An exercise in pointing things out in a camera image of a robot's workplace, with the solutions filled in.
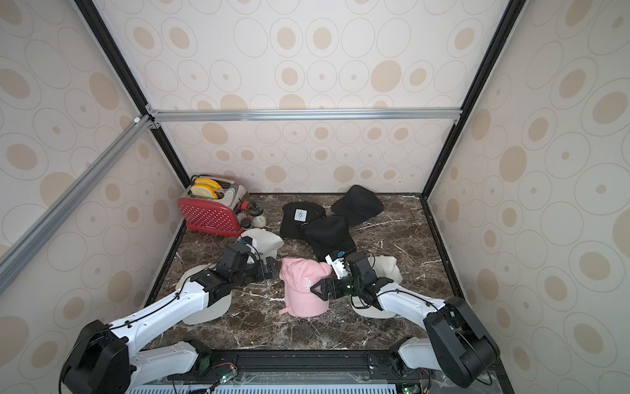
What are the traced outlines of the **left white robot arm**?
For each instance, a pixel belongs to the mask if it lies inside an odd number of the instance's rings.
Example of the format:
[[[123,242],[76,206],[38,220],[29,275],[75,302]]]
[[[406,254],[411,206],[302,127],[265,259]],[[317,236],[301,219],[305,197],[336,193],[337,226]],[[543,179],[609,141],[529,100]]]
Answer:
[[[218,262],[185,277],[180,289],[131,315],[82,328],[65,360],[57,389],[72,393],[127,393],[145,383],[197,370],[211,350],[196,341],[146,350],[154,338],[209,309],[236,288],[277,277],[281,262],[244,241],[223,249]]]

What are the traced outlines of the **pink cap with logo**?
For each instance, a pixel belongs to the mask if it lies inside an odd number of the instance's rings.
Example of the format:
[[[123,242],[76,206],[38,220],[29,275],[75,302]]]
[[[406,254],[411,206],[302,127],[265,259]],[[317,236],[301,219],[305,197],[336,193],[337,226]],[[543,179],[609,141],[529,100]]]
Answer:
[[[284,282],[285,307],[279,314],[313,318],[326,313],[329,302],[313,294],[311,288],[331,273],[332,268],[326,263],[312,259],[283,258],[280,279]]]

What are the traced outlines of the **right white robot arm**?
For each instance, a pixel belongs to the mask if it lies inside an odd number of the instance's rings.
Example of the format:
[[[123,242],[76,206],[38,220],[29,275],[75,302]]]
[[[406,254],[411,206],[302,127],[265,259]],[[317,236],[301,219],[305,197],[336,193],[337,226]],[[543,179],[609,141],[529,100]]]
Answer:
[[[306,286],[315,296],[357,298],[363,309],[400,316],[426,332],[426,338],[406,339],[395,349],[407,369],[439,370],[466,388],[500,358],[499,346],[466,300],[432,298],[402,287],[364,253],[328,256],[326,264],[332,274]]]

